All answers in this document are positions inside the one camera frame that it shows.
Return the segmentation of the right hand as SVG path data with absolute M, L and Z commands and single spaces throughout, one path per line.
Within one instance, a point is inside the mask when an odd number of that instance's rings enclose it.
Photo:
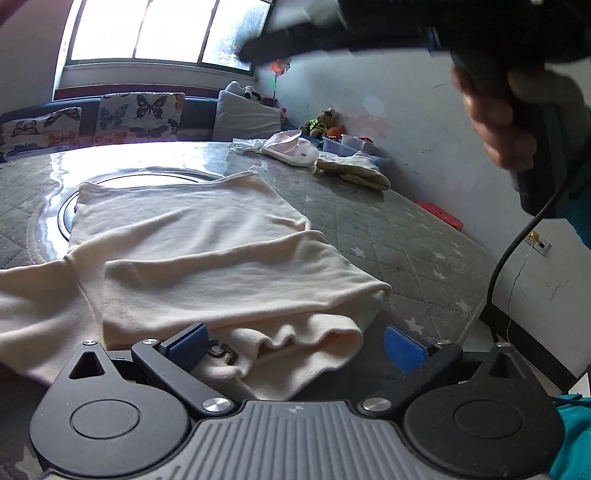
M 468 72 L 456 67 L 452 83 L 463 95 L 465 110 L 484 148 L 500 168 L 512 172 L 530 169 L 538 141 L 517 126 L 506 101 L 480 92 Z M 590 137 L 590 112 L 579 85 L 570 77 L 545 70 L 541 73 L 510 73 L 508 83 L 515 96 L 532 104 L 549 104 L 558 110 L 570 147 L 578 150 Z

